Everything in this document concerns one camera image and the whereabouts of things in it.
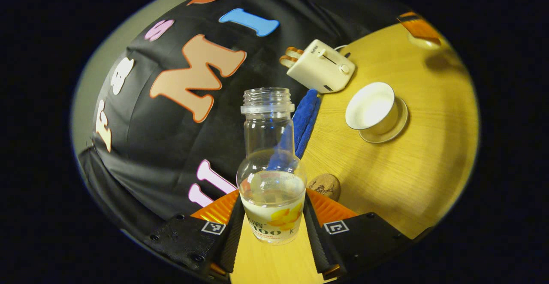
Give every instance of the round table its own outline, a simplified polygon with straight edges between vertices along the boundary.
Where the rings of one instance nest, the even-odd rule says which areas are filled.
[[[302,162],[309,180],[323,173],[339,179],[339,203],[359,214],[375,212],[413,239],[436,225],[464,190],[479,145],[479,110],[472,79],[448,42],[429,50],[407,36],[394,24],[341,49],[357,69],[345,89],[322,96]],[[345,123],[349,100],[376,81],[392,86],[409,112],[400,135],[381,144],[363,141]],[[258,279],[328,282],[316,272],[304,223],[286,246],[260,243],[243,227],[231,281]]]

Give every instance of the blue cloth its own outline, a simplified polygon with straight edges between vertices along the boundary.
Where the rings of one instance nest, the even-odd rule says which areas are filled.
[[[316,121],[316,116],[320,108],[320,98],[317,97],[317,90],[309,90],[304,98],[299,103],[296,112],[292,118],[294,122],[294,143],[296,156],[299,158],[303,157],[305,148],[307,147],[307,142],[311,137],[312,128],[314,127],[314,122]],[[280,146],[290,144],[290,135],[286,135],[289,131],[285,131],[282,134]],[[276,167],[284,165],[289,165],[291,159],[286,158],[288,155],[285,153],[275,152],[272,155],[271,160],[267,170],[275,170]]]

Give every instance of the cork coaster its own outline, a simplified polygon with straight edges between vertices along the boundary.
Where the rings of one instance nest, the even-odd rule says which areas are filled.
[[[336,202],[338,201],[339,194],[341,193],[341,185],[339,184],[339,180],[334,175],[329,173],[324,173],[323,175],[317,176],[309,182],[307,187],[335,200]]]

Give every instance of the cup and saucer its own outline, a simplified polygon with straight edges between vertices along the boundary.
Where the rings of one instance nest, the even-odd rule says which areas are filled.
[[[369,143],[394,139],[408,122],[408,107],[384,82],[373,82],[360,89],[345,110],[347,125],[359,131]]]

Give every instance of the clear plastic bottle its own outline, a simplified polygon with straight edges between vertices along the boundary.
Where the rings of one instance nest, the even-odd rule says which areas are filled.
[[[294,152],[293,111],[286,88],[244,93],[246,158],[237,185],[253,234],[273,245],[296,238],[305,200],[307,180]]]

